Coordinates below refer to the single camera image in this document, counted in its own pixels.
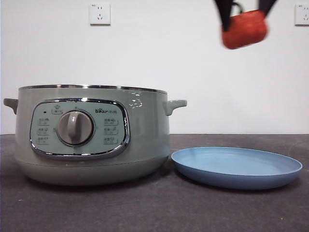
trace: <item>wall outlet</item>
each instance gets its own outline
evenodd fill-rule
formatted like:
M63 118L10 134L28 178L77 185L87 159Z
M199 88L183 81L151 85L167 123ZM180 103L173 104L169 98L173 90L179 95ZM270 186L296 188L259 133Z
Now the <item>wall outlet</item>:
M309 26L309 4L295 5L295 25Z
M111 24L110 4L89 5L89 24L91 26L104 26Z

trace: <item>cooker pot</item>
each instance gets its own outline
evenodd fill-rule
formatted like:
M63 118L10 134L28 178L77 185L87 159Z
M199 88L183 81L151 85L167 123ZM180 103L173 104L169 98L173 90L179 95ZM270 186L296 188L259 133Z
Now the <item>cooker pot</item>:
M169 155L169 115L185 100L161 90L91 85L21 87L4 99L17 114L15 159L50 184L98 185L158 169Z

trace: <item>red object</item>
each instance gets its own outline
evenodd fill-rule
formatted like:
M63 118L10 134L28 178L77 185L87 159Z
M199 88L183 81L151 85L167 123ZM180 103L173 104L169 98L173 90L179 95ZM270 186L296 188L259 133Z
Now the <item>red object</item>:
M229 29L222 31L222 40L227 48L236 49L258 43L266 34L265 14L255 10L230 17Z

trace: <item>table surface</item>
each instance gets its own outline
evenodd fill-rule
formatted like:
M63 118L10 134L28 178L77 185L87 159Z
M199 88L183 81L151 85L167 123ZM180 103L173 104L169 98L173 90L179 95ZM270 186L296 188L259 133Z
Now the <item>table surface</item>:
M309 135L174 134L171 152L197 146L270 151L303 164L276 189L244 191L191 181L169 159L140 179L97 187L42 184L14 161L14 135L1 136L3 232L308 232Z

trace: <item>cooker base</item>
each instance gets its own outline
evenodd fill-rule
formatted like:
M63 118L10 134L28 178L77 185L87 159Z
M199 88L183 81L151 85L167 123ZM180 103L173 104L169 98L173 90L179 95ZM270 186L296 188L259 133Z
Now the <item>cooker base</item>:
M93 186L123 182L154 172L168 156L138 162L92 167L55 167L24 163L17 160L24 174L31 179L54 185Z

